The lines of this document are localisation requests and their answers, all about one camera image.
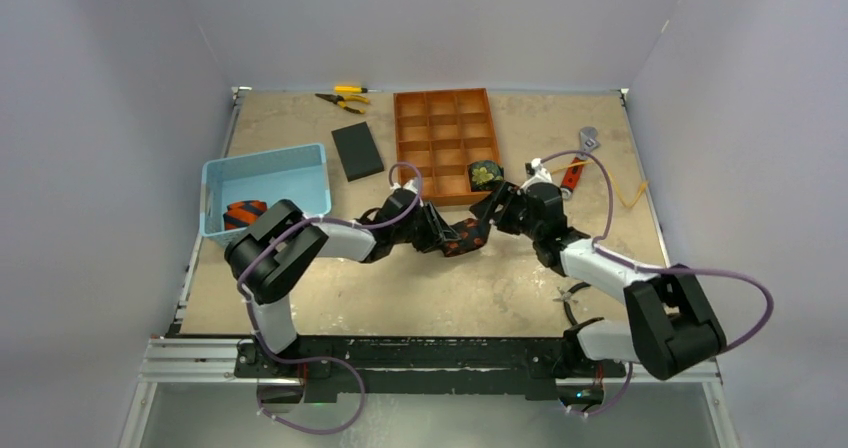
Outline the dark orange floral tie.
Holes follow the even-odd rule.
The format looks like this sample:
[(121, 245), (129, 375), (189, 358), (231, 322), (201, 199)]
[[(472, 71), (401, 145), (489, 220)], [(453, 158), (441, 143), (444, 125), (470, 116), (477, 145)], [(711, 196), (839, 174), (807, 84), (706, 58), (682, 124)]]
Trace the dark orange floral tie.
[(488, 242), (491, 224), (476, 218), (467, 218), (449, 226), (451, 235), (441, 245), (445, 257), (456, 257), (476, 251)]

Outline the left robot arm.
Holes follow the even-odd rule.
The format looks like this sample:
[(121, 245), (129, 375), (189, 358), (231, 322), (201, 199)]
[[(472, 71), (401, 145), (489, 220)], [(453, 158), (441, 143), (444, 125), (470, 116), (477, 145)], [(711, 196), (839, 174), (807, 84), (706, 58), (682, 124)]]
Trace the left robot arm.
[(290, 293), (315, 259), (373, 263), (400, 244), (428, 253), (462, 240), (460, 228), (448, 224), (432, 203), (411, 188), (395, 188), (381, 206), (352, 220), (309, 217), (283, 199), (226, 246), (224, 260), (262, 347), (260, 365), (272, 376), (284, 377), (298, 363)]

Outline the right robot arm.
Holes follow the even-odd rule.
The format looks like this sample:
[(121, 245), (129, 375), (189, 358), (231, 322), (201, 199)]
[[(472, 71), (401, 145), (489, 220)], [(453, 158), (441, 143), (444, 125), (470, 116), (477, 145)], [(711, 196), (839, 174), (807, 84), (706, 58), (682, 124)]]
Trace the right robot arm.
[(588, 234), (569, 224), (553, 184), (504, 182), (469, 210), (480, 223), (528, 237), (542, 266), (625, 306), (624, 322), (595, 318), (564, 331), (561, 360), (569, 372), (584, 375), (601, 361), (630, 362), (668, 380), (726, 348), (724, 330), (694, 275), (638, 269), (631, 259), (603, 256)]

